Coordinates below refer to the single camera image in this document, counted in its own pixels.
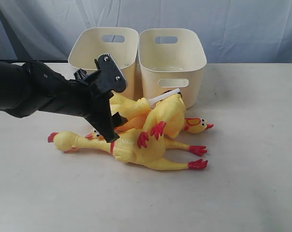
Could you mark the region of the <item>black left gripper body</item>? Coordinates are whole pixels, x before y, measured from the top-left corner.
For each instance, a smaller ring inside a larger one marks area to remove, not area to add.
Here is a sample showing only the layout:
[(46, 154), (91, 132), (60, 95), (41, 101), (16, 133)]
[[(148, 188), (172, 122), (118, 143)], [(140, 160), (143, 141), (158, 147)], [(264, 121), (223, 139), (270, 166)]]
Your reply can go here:
[(91, 103), (98, 97), (110, 100), (112, 92), (102, 93), (95, 84), (98, 71), (87, 73), (79, 69), (74, 79), (66, 80), (63, 87), (51, 101), (51, 112), (70, 116), (79, 116), (89, 122)]

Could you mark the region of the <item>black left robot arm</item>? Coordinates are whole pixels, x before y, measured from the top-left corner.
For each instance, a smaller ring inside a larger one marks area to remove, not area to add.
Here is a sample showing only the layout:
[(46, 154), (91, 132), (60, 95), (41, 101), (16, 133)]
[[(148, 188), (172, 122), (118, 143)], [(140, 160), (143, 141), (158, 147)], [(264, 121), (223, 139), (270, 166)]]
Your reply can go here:
[(127, 81), (109, 53), (94, 62), (96, 71), (78, 69), (68, 80), (38, 60), (22, 66), (0, 61), (0, 111), (16, 118), (36, 111), (82, 117), (106, 142), (116, 141), (115, 128), (128, 120), (111, 113), (110, 99), (126, 89)]

